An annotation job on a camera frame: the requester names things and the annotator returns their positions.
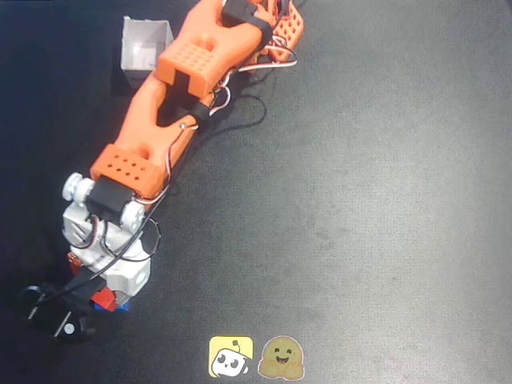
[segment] small white box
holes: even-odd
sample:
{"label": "small white box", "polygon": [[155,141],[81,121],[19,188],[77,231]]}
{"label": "small white box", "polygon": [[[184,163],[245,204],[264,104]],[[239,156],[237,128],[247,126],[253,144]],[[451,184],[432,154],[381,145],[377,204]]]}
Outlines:
{"label": "small white box", "polygon": [[167,20],[124,17],[121,69],[133,88],[139,88],[157,65],[158,56],[174,40]]}

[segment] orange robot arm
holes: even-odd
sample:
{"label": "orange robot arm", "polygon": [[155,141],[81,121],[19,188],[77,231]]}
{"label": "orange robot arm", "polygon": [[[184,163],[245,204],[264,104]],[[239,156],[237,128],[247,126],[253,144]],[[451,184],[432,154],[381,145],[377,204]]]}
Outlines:
{"label": "orange robot arm", "polygon": [[[38,298],[27,307],[29,320],[40,318],[45,326],[55,322],[56,338],[77,332],[81,337],[87,332],[76,327],[83,324],[90,300],[114,310],[140,291],[154,253],[142,248],[142,229],[195,130],[220,108],[214,106],[217,93],[230,95],[233,73],[269,67],[258,63],[261,55],[272,57],[270,65],[290,66],[285,60],[302,32],[303,20],[291,0],[200,0],[133,97],[117,139],[94,162],[90,178],[72,174],[67,179],[62,196],[70,205],[63,234],[76,276],[60,291],[27,288],[26,295]],[[168,93],[188,114],[159,126],[158,110]],[[48,302],[64,308],[64,318],[48,310]]]}

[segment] yellow logo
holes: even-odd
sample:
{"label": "yellow logo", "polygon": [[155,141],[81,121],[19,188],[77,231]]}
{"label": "yellow logo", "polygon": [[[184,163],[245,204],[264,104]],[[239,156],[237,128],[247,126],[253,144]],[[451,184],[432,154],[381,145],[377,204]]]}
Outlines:
{"label": "yellow logo", "polygon": [[209,371],[212,378],[246,374],[254,343],[247,336],[215,336],[210,340]]}

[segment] hole pattern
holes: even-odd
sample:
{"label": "hole pattern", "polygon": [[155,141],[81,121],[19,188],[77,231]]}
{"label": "hole pattern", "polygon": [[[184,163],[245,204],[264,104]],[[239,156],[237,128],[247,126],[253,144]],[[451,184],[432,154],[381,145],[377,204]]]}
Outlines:
{"label": "hole pattern", "polygon": [[124,176],[135,181],[142,180],[144,171],[146,171],[144,166],[140,166],[133,159],[120,156],[119,154],[112,156],[111,162],[107,164],[107,167],[114,168],[116,172],[124,173]]}
{"label": "hole pattern", "polygon": [[177,48],[173,56],[173,59],[177,62],[199,72],[204,70],[213,58],[214,55],[211,52],[191,43],[187,43],[181,48]]}
{"label": "hole pattern", "polygon": [[[298,14],[297,10],[292,6],[290,17],[287,20],[283,20],[277,27],[277,33],[283,36],[289,43],[288,46],[292,46],[295,43],[295,39],[302,32],[302,19]],[[286,52],[273,51],[272,55],[278,59],[283,60],[287,57]]]}

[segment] hugging face emoji logo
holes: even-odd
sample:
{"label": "hugging face emoji logo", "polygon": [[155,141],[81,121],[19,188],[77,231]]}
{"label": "hugging face emoji logo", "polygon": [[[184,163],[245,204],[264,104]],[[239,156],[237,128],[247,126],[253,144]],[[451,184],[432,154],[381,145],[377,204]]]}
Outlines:
{"label": "hugging face emoji logo", "polygon": [[304,377],[304,353],[298,342],[288,336],[278,336],[265,345],[258,373],[265,378],[300,380]]}

